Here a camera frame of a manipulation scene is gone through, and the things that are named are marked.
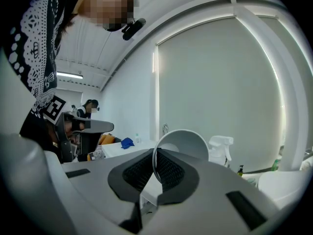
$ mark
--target spray bottle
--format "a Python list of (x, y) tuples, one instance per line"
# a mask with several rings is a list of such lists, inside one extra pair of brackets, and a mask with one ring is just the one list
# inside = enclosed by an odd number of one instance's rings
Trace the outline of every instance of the spray bottle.
[(234, 143), (234, 139), (224, 136), (213, 136), (209, 141), (212, 149), (209, 149), (209, 161), (223, 165), (230, 166), (231, 157), (229, 154), (229, 146)]

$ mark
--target table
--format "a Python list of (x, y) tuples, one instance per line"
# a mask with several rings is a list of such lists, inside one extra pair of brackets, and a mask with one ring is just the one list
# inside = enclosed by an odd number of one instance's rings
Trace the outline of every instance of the table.
[[(105, 144), (101, 146), (102, 152), (106, 155), (106, 158), (122, 156), (132, 152), (140, 150), (149, 150), (156, 146), (157, 142), (152, 140), (142, 141), (141, 143), (134, 143), (135, 146), (131, 146), (128, 149), (123, 149), (121, 143)], [(157, 206), (157, 197), (162, 194), (162, 184), (157, 180), (154, 173), (150, 177), (148, 183), (143, 189), (141, 196), (148, 200), (153, 205)]]

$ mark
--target fluorescent light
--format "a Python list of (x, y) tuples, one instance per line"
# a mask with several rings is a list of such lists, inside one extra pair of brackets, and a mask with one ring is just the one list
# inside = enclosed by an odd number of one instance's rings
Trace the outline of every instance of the fluorescent light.
[(57, 71), (57, 76), (68, 76), (68, 77), (83, 79), (82, 75), (75, 75), (75, 74), (66, 73), (66, 72), (59, 72), (59, 71)]
[(155, 53), (154, 52), (152, 56), (152, 73), (155, 73)]

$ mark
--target orange object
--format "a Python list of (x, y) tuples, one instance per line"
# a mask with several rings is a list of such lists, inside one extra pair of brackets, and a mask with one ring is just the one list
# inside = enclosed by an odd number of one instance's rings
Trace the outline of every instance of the orange object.
[(106, 138), (107, 135), (102, 135), (100, 140), (99, 140), (99, 144), (102, 144), (103, 140)]
[(114, 143), (114, 140), (115, 140), (115, 137), (114, 137), (114, 136), (107, 135), (107, 136), (104, 138), (104, 140), (103, 140), (103, 142), (101, 143), (101, 145)]

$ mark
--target headset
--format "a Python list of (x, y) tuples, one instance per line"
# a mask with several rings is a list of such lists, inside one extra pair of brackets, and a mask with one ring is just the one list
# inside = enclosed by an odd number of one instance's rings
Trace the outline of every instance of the headset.
[(103, 28), (109, 32), (120, 30), (125, 26), (124, 29), (122, 29), (123, 39), (125, 41), (128, 41), (132, 38), (144, 25), (146, 24), (146, 20), (144, 18), (140, 18), (137, 21), (134, 19), (131, 20), (129, 23), (105, 23), (103, 24)]

